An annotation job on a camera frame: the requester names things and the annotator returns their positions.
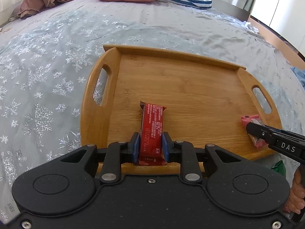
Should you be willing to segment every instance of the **wooden tray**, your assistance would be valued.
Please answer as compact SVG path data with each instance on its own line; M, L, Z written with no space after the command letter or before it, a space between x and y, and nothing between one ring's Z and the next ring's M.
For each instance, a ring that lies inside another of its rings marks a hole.
M140 101L167 107L163 130L173 140L195 147L217 144L247 159L273 153L257 148L243 128L242 115L259 114L267 125L281 128L272 98L244 68L229 62L154 48L105 45L88 79L80 118L81 143L105 148L128 141L140 131ZM100 71L108 79L101 106L93 100ZM259 88L271 107L266 114L253 88ZM128 173L179 173L179 164L145 167L125 164Z

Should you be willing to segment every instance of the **screw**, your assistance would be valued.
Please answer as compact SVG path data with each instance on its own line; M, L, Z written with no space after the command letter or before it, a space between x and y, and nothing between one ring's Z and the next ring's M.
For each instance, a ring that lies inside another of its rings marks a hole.
M272 229L280 229L282 226L282 223L279 221L276 221L272 224Z
M32 227L32 224L28 221L23 221L21 223L21 226L24 228L24 229L30 229Z
M185 175L185 178L186 178L188 181L197 181L197 180L200 179L200 175L195 174L195 173L189 173L189 174L186 174L186 175Z
M113 173L106 173L102 175L102 179L104 181L113 181L116 179L116 174Z

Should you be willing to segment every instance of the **wooden floor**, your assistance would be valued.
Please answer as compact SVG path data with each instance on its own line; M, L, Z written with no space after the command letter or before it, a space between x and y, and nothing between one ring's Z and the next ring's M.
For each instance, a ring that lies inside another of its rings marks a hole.
M305 62L298 56L288 45L286 45L279 37L268 30L263 25L259 24L252 18L248 19L249 22L259 30L259 34L270 44L274 45L281 51L284 57L291 63L292 66L298 67L299 69L305 69Z

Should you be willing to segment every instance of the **finger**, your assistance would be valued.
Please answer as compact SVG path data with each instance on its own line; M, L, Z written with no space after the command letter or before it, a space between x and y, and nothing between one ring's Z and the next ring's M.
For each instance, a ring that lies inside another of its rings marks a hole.
M288 207L294 213L297 213L297 214L301 213L301 210L296 208L295 205L291 203L291 201L288 201Z
M292 191L290 192L289 200L296 208L300 210L305 207L304 199L297 197Z
M296 184L301 183L302 176L301 176L301 172L300 172L300 167L298 167L296 169L293 180L295 181Z
M301 183L296 184L294 181L292 182L291 191L299 198L304 199L305 197L305 188Z

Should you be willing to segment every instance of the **tray handle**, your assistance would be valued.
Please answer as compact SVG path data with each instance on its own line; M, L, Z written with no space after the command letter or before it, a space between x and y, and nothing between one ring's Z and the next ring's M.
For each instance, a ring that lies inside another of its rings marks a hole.
M282 128L281 119L278 113L278 110L276 109L276 106L269 95L269 93L266 91L266 89L260 84L260 82L252 76L249 72L246 70L239 68L237 70L237 76L239 77L240 81L244 85L246 91L248 92L249 96L251 97L262 121L264 124L275 127L275 128ZM270 108L271 112L269 114L266 114L260 105L259 101L257 100L256 96L253 93L254 88L259 88L260 91L263 93L264 97L266 98Z
M95 63L83 96L80 114L81 145L96 144L98 148L107 147L109 121L114 92L120 69L121 53L112 48L106 51ZM101 70L107 72L107 82L99 106L93 99L96 83Z

